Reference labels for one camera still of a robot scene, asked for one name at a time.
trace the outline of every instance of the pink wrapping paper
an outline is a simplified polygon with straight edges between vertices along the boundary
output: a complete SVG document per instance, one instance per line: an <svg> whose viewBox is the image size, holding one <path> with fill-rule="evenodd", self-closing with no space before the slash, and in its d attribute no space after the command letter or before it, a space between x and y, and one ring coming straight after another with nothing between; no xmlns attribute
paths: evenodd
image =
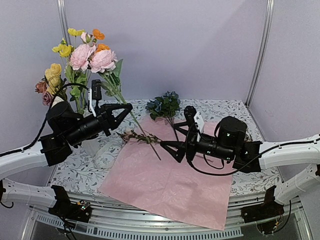
<svg viewBox="0 0 320 240"><path fill-rule="evenodd" d="M142 128L162 140L176 140L172 128L164 120L149 117ZM206 122L205 133L213 135L216 123ZM178 134L184 141L185 136ZM209 176L192 169L186 159L176 162L159 144L156 157L145 143L127 143L119 153L99 191L123 203L171 220L221 230L225 229L232 176ZM210 164L221 167L221 160L208 157ZM229 173L232 164L216 170L201 155L193 159L196 168L210 173Z"/></svg>

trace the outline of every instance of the floral tablecloth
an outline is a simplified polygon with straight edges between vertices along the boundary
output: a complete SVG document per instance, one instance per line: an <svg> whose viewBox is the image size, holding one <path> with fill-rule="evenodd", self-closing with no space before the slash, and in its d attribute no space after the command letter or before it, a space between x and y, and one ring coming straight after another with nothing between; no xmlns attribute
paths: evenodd
<svg viewBox="0 0 320 240"><path fill-rule="evenodd" d="M148 100L130 100L133 105L133 111L138 120L146 116L146 104ZM251 118L248 110L242 101L238 100L181 100L181 111L176 116L177 119L184 120L183 109L188 106L194 106L197 111L202 113L202 117L208 122L219 122L227 116L236 117L244 121L248 126L248 132L254 141L262 140L260 133ZM135 122L128 115L121 123L120 127L113 131L111 136L106 137L101 133L98 141L101 147L107 149L102 156L94 160L87 155L83 148L73 148L73 154L64 162L58 164L50 185L63 186L66 191L73 193L102 196L98 192L98 187L112 168L118 153L124 145L123 140L116 132L123 132L126 128L134 128ZM270 168L262 172L242 173L238 172L232 176L232 185L230 196L239 196L264 192L280 180L277 168Z"/></svg>

